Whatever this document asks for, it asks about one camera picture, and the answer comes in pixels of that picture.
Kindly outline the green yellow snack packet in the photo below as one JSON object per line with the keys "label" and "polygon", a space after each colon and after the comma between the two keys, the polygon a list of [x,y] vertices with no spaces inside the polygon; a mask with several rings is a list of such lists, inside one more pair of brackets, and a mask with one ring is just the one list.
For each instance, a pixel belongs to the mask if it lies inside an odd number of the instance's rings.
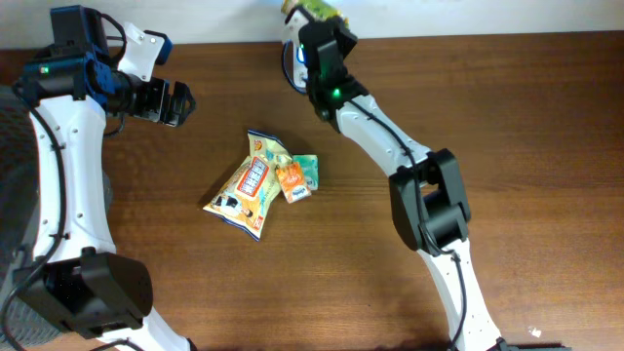
{"label": "green yellow snack packet", "polygon": [[326,21],[338,18],[348,24],[348,18],[342,14],[336,7],[324,0],[285,0],[281,6],[281,13],[288,15],[292,8],[297,5],[303,5],[314,17],[314,21]]}

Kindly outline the large cream wet-wipes packet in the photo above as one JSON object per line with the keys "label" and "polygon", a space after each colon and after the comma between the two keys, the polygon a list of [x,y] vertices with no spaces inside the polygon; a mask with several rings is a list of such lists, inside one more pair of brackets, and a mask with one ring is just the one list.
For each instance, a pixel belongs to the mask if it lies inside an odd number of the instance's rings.
{"label": "large cream wet-wipes packet", "polygon": [[248,130],[250,154],[203,210],[259,241],[273,200],[282,192],[276,171],[293,157],[275,136]]}

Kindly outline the teal tissue pack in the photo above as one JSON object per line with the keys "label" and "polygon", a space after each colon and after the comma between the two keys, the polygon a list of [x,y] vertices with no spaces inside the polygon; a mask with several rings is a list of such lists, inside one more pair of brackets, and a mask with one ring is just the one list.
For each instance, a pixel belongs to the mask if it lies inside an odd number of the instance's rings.
{"label": "teal tissue pack", "polygon": [[297,162],[303,170],[305,181],[312,191],[319,187],[319,160],[317,155],[293,155],[293,160]]}

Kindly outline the orange tissue pack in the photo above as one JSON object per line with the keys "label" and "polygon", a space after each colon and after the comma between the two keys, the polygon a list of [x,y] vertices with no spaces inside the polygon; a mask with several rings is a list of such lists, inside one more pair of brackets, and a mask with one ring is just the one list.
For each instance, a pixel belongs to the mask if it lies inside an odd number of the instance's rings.
{"label": "orange tissue pack", "polygon": [[276,175],[289,204],[312,195],[312,191],[305,180],[303,169],[298,162],[278,168]]}

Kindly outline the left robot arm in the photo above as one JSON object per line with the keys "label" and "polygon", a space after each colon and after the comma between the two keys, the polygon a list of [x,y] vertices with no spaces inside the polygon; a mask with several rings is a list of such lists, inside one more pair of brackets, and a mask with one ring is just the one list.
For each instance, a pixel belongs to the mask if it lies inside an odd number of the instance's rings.
{"label": "left robot arm", "polygon": [[50,11],[54,41],[13,87],[38,147],[39,221],[29,265],[16,265],[1,311],[22,301],[60,332],[102,349],[192,351],[156,311],[146,266],[118,255],[106,217],[102,144],[109,115],[178,127],[195,110],[189,87],[153,76],[172,42],[119,24],[108,48],[108,14],[81,5]]}

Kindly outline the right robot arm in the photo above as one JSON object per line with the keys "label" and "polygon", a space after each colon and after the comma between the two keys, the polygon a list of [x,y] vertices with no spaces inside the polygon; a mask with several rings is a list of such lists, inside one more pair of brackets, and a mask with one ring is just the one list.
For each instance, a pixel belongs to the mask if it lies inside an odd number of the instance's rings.
{"label": "right robot arm", "polygon": [[344,59],[357,38],[343,19],[312,19],[297,36],[316,114],[359,145],[388,177],[395,229],[434,281],[447,316],[449,349],[508,349],[473,267],[471,210],[454,155],[410,138],[349,74]]}

